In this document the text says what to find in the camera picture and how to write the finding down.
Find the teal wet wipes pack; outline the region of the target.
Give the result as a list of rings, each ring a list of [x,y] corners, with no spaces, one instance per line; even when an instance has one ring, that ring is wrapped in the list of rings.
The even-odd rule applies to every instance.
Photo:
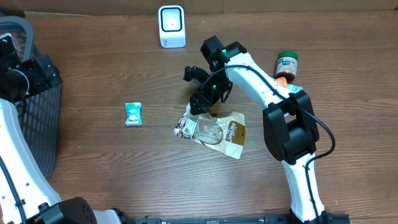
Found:
[[[297,86],[294,84],[288,84],[287,88],[292,92],[292,93],[298,93],[303,90],[301,86]]]

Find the green tissue pack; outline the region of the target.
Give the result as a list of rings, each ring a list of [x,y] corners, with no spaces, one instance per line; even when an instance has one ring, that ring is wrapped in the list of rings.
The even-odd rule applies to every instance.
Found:
[[[125,103],[126,109],[126,126],[142,126],[142,103]]]

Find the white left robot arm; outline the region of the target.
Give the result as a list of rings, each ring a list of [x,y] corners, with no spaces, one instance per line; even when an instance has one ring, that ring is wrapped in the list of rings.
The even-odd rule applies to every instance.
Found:
[[[120,223],[114,209],[92,210],[81,197],[62,200],[40,171],[23,136],[16,103],[62,82],[53,66],[21,61],[17,41],[1,36],[1,208],[5,223]]]

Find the beige brown snack bag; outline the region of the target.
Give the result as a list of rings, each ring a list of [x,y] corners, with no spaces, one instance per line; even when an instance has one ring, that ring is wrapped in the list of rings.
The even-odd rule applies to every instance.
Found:
[[[239,159],[246,137],[244,115],[235,111],[224,118],[212,117],[208,113],[192,115],[190,105],[187,105],[174,134]]]

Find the green lid seasoning jar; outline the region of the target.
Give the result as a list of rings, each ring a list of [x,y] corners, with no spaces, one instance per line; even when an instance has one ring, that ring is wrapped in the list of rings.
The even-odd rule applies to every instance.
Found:
[[[288,82],[293,81],[297,76],[298,59],[294,51],[280,52],[275,66],[275,78],[284,77]]]

